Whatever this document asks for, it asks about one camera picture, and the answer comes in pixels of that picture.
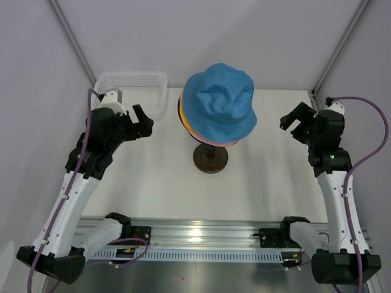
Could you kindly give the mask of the yellow bucket hat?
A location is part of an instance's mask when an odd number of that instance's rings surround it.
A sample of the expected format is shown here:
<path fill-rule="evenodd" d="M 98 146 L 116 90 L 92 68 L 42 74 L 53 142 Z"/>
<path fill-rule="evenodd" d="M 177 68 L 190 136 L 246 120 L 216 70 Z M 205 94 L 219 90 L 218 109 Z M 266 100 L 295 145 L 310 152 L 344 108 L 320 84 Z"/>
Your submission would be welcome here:
<path fill-rule="evenodd" d="M 196 131 L 193 130 L 193 128 L 190 126 L 189 122 L 187 121 L 184 112 L 183 112 L 183 94 L 181 93 L 179 100 L 178 100 L 178 113 L 179 113 L 179 118 L 187 130 L 187 132 L 192 136 L 194 139 L 196 139 L 199 142 L 210 144 L 210 141 L 207 140 L 206 138 L 202 137 L 200 134 L 198 134 Z"/>

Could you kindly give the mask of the pink bucket hat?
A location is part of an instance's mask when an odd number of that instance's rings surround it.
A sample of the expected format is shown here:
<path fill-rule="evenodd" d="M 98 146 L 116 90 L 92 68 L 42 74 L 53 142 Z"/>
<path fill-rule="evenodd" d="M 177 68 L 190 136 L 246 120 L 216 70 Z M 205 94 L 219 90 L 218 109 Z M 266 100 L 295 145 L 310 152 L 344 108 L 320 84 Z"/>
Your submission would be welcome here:
<path fill-rule="evenodd" d="M 185 129 L 187 130 L 187 132 L 190 134 L 190 136 L 192 138 L 196 139 L 200 143 L 204 143 L 204 144 L 210 145 L 212 147 L 230 147 L 230 146 L 232 146 L 232 145 L 234 145 L 234 144 L 236 144 L 238 142 L 238 141 L 228 142 L 228 143 L 212 142 L 212 141 L 210 141 L 208 139 L 203 138 L 202 136 L 200 136 L 196 132 L 192 131 L 186 125 L 183 125 L 183 126 L 185 127 Z"/>

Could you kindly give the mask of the light blue bucket hat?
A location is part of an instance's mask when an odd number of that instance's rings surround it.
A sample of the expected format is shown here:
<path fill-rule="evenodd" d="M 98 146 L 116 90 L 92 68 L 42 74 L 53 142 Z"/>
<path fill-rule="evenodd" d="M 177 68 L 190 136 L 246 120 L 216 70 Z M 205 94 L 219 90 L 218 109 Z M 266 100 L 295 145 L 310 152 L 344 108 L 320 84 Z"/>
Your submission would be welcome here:
<path fill-rule="evenodd" d="M 245 71 L 216 63 L 186 81 L 183 112 L 202 137 L 219 143 L 239 141 L 257 124 L 254 90 L 254 81 Z"/>

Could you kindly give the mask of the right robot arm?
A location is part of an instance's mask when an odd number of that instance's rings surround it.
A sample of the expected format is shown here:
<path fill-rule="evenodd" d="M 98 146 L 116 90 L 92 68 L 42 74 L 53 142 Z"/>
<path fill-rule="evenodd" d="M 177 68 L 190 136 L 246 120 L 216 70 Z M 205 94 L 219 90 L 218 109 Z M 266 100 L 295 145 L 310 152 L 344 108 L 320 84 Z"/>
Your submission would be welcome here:
<path fill-rule="evenodd" d="M 329 237 L 321 237 L 307 219 L 299 217 L 285 217 L 278 237 L 284 246 L 297 243 L 310 256 L 317 283 L 353 285 L 359 291 L 380 270 L 381 259 L 370 253 L 359 223 L 351 158 L 340 147 L 344 113 L 344 105 L 338 101 L 319 112 L 299 103 L 280 119 L 283 130 L 299 121 L 291 134 L 308 148 L 308 161 L 324 198 Z"/>

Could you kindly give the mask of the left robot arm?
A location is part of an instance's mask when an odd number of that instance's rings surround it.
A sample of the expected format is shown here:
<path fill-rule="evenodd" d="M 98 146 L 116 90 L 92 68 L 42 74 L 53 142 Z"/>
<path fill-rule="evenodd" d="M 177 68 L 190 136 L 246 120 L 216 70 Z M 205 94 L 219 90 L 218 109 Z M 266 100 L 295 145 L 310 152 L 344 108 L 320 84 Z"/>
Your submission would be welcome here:
<path fill-rule="evenodd" d="M 110 107 L 90 111 L 86 130 L 69 154 L 65 175 L 56 203 L 33 244 L 19 248 L 16 258 L 29 266 L 27 290 L 32 290 L 34 272 L 66 284 L 74 283 L 86 262 L 107 244 L 143 243 L 132 233 L 131 219 L 111 212 L 92 231 L 75 239 L 74 233 L 83 210 L 106 169 L 113 162 L 117 148 L 152 134 L 153 120 L 140 105 L 133 106 L 138 121 L 129 113 L 117 114 Z"/>

